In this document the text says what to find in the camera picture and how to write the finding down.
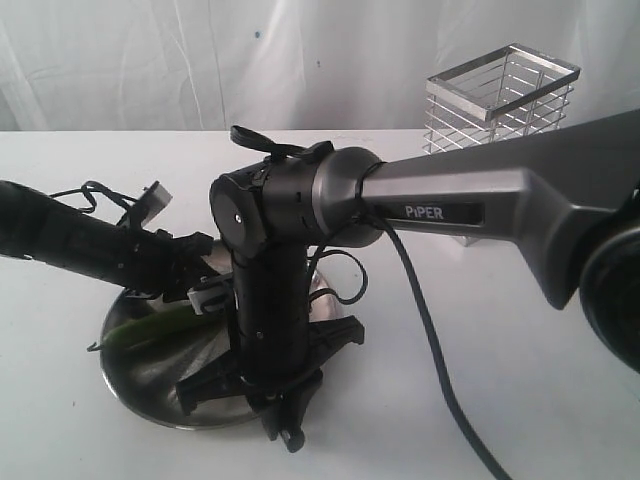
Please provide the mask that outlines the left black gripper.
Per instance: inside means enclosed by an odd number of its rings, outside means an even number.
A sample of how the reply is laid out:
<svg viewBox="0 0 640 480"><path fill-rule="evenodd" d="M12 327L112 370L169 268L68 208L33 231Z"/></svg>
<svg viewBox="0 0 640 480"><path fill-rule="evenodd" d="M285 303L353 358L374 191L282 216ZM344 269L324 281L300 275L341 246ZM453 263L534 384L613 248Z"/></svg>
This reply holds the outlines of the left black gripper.
<svg viewBox="0 0 640 480"><path fill-rule="evenodd" d="M215 275L204 260L212 253L214 239L196 232L172 237L164 230L127 232L126 255L119 261L120 284L165 301L182 300L202 278Z"/></svg>

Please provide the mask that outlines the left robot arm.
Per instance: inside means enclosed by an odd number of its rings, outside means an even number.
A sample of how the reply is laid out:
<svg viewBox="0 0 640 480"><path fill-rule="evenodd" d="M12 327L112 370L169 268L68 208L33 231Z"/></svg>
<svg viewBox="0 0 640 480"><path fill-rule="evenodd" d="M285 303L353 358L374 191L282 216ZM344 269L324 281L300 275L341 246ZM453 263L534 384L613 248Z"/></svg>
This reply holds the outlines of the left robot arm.
<svg viewBox="0 0 640 480"><path fill-rule="evenodd" d="M98 182L89 181L80 191L105 194L124 208L124 215L110 224L25 185L2 181L1 255L39 261L165 301L186 299L190 288L218 274L204 260L213 250L212 237L200 232L175 237L144 228L171 200L159 182L131 205Z"/></svg>

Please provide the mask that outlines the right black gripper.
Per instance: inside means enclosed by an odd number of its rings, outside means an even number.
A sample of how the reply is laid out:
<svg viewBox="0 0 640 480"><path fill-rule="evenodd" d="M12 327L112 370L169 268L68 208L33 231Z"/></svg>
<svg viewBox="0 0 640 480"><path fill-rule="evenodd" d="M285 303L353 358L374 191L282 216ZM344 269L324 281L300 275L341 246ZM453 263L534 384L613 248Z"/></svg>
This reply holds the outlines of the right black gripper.
<svg viewBox="0 0 640 480"><path fill-rule="evenodd" d="M306 322L274 337L240 343L175 385L185 415L200 404L253 397L270 440L304 440L302 423L322 379L307 379L349 343L364 343L365 329L354 316Z"/></svg>

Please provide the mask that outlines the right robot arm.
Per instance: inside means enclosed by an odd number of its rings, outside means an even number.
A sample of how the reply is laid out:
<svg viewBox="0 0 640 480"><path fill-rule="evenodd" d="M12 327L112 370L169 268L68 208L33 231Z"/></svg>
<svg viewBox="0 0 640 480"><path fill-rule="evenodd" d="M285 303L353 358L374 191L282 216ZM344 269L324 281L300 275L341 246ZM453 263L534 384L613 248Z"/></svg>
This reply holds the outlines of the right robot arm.
<svg viewBox="0 0 640 480"><path fill-rule="evenodd" d="M353 317L310 321L318 257L398 230L514 243L549 304L562 309L578 295L596 336L638 368L637 111L392 162L327 141L279 144L242 127L231 137L264 159L210 187L236 313L230 349L177 384L185 414L243 396L270 437L298 446L322 365L364 340Z"/></svg>

